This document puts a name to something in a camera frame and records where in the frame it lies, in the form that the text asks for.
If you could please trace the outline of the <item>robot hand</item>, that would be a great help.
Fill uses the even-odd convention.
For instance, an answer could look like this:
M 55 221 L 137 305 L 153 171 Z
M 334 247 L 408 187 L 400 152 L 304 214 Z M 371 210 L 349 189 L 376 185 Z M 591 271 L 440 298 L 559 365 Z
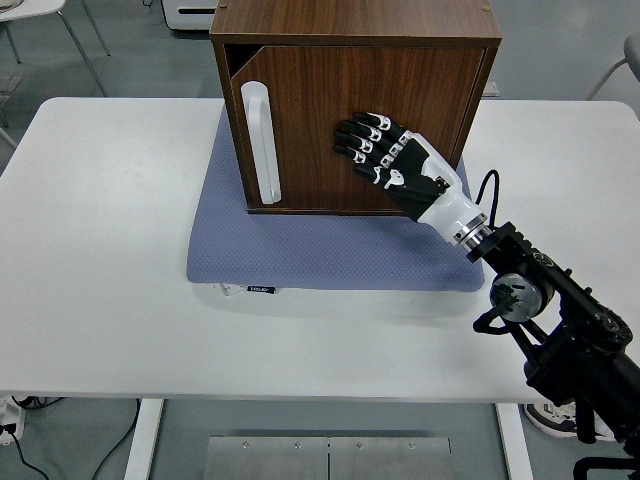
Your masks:
M 416 223 L 453 245 L 484 227 L 486 215 L 462 190 L 456 171 L 422 135 L 377 113 L 355 113 L 334 132 L 336 153 L 380 187 Z

